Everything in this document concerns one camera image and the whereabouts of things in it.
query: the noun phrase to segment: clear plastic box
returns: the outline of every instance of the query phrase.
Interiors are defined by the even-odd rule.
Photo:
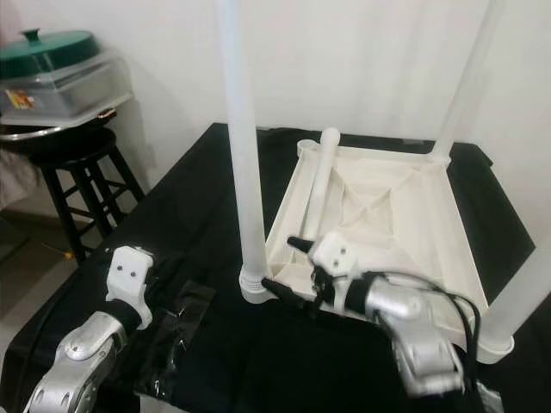
[[[121,60],[102,52],[83,63],[0,83],[6,125],[76,126],[130,97]]]

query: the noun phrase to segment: white tube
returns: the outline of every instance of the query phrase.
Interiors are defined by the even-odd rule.
[[[512,351],[512,335],[551,292],[551,237],[536,248],[482,316],[480,361]],[[497,356],[485,361],[485,354]]]
[[[454,144],[454,136],[463,115],[463,109],[472,91],[473,80],[480,74],[480,69],[486,60],[486,52],[495,28],[498,24],[503,0],[489,0],[486,12],[480,24],[479,32],[474,41],[473,50],[468,56],[467,63],[461,74],[455,95],[449,104],[442,130],[436,144],[430,153],[433,159],[446,159],[449,162],[449,151]]]
[[[268,275],[268,263],[254,107],[245,67],[238,0],[218,0],[217,3],[233,181],[243,255],[239,285],[244,298],[257,304],[270,295],[261,285],[262,279]]]
[[[337,153],[338,143],[341,139],[340,132],[334,127],[328,127],[321,133],[319,140],[319,156],[316,176],[313,180],[312,192],[308,201],[302,237],[316,239],[319,223],[324,211],[327,185],[333,169],[333,161]]]

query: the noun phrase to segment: stool leg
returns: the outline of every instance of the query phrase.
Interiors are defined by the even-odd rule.
[[[100,194],[102,194],[103,200],[107,202],[109,211],[113,214],[113,218],[117,224],[120,224],[124,219],[124,214],[119,208],[116,200],[107,201],[111,198],[111,196],[113,196],[113,193],[111,192],[111,189],[109,189],[109,185],[105,182],[105,176],[103,176],[102,170],[99,166],[97,166],[97,163],[91,163],[88,165],[88,170],[90,171],[90,175],[96,183]]]
[[[107,215],[103,212],[102,205],[97,199],[96,192],[94,192],[94,188],[84,171],[84,167],[71,168],[71,175],[80,190],[80,194],[83,196],[86,206],[92,215],[94,215],[98,231],[103,238],[107,237],[113,228],[109,224]]]
[[[113,165],[119,171],[119,174],[121,174],[122,180],[126,183],[128,189],[130,189],[134,199],[137,202],[143,200],[145,197],[144,191],[142,191],[139,187],[138,181],[136,181],[132,171],[128,168],[127,161],[124,160],[124,157],[119,152],[119,149],[117,147],[113,148],[109,152],[109,157],[111,158]]]
[[[65,234],[69,238],[69,244],[78,263],[82,263],[86,259],[86,253],[84,247],[80,242],[80,236],[78,235],[77,226],[72,218],[71,212],[69,212],[69,205],[65,199],[65,194],[59,183],[58,174],[55,170],[48,168],[42,168],[42,175],[44,181],[48,186],[50,195],[52,196],[53,204],[58,212],[59,219],[61,219],[61,225],[65,231]]]

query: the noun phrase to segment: floor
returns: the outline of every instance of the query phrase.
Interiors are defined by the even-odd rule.
[[[59,226],[13,218],[8,223],[0,216],[0,366],[17,331],[77,268],[63,250],[68,244]],[[141,406],[145,413],[182,412],[152,398],[141,398]]]

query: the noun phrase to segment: table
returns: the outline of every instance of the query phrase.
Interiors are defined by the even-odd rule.
[[[258,132],[266,232],[296,163],[296,143],[319,133],[277,128]],[[426,153],[433,143],[344,135],[341,145]],[[476,145],[455,144],[448,174],[488,300],[491,301],[533,250],[528,233]],[[223,124],[211,125],[128,218],[72,276],[40,340],[26,392],[53,361],[59,340],[83,323],[104,300],[106,248],[141,245],[160,257],[184,253],[157,308],[186,280],[215,290],[193,341],[171,374],[165,399],[193,412],[465,411],[457,397],[408,400],[389,341],[370,324],[304,314],[271,300],[250,305],[240,295],[241,265],[232,166]],[[65,283],[52,299],[67,288]],[[486,385],[502,392],[508,413],[551,405],[551,300],[516,335],[514,353],[481,366]],[[42,308],[15,337],[5,356],[0,404],[12,403],[15,377],[28,351]],[[145,354],[155,326],[138,333],[102,387],[101,411],[136,411],[133,390],[147,390]]]

